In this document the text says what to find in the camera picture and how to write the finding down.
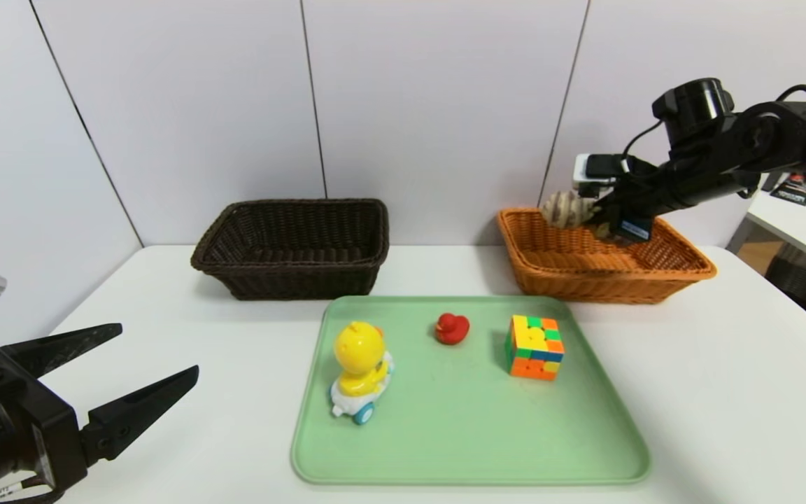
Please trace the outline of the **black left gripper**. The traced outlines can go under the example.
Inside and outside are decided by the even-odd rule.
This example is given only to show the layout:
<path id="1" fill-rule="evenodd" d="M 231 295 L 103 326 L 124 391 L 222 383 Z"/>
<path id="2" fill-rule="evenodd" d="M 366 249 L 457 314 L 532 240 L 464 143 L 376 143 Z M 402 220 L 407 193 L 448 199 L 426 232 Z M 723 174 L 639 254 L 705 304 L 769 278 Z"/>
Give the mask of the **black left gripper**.
<path id="1" fill-rule="evenodd" d="M 103 323 L 0 347 L 0 479 L 31 471 L 60 494 L 87 467 L 120 456 L 197 384 L 193 365 L 91 409 L 79 430 L 74 409 L 41 377 L 122 331 L 121 323 Z"/>

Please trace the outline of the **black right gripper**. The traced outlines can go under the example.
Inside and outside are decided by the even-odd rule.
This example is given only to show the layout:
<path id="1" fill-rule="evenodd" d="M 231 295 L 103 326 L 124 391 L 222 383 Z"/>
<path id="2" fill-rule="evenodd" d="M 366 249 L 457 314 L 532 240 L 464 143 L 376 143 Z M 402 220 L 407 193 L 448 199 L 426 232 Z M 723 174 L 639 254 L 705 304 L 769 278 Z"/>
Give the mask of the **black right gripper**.
<path id="1" fill-rule="evenodd" d="M 627 242 L 649 242 L 656 216 L 674 210 L 674 188 L 668 185 L 615 185 L 606 199 L 592 201 L 587 224 L 609 226 L 609 234 Z"/>

